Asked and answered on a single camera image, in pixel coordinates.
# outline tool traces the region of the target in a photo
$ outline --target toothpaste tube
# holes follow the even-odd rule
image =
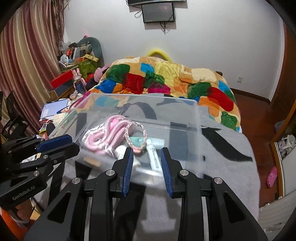
[[[153,170],[155,172],[162,173],[163,170],[161,168],[161,164],[160,164],[156,149],[155,149],[155,147],[152,144],[152,141],[150,139],[147,139],[146,150],[147,150],[147,153],[148,153],[151,170]]]

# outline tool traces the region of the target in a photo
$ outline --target wooden cabinet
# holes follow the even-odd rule
[[[296,134],[296,38],[286,26],[284,31],[284,60],[279,83],[271,101],[271,118],[274,123],[282,120],[285,122],[270,142],[278,170],[279,195],[282,197],[285,195],[284,173],[277,142],[284,136]]]

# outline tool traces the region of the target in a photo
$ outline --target book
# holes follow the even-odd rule
[[[74,47],[71,48],[71,56],[70,56],[70,59],[73,59],[73,54],[74,54]]]
[[[73,59],[80,58],[80,50],[79,47],[74,49]]]
[[[63,99],[59,101],[55,101],[49,104],[45,104],[43,110],[41,112],[39,122],[46,122],[47,120],[54,119],[54,115],[61,109],[66,108],[68,105],[68,99]]]

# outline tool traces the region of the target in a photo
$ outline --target pink bunny plush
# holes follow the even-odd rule
[[[81,78],[81,82],[82,82],[83,86],[85,87],[86,82],[85,82],[84,78],[82,78],[79,68],[77,68],[76,70],[73,69],[72,72],[73,72],[74,81],[77,80],[78,78]]]

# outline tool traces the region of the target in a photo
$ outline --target baseboard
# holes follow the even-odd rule
[[[231,90],[232,90],[232,92],[234,94],[248,96],[248,97],[251,97],[251,98],[254,98],[254,99],[262,100],[262,101],[267,102],[268,104],[270,104],[269,99],[267,99],[265,97],[262,97],[260,95],[255,95],[255,94],[252,94],[252,93],[249,93],[249,92],[246,92],[246,91],[241,91],[241,90],[237,90],[237,89],[233,89],[233,88],[231,88]]]

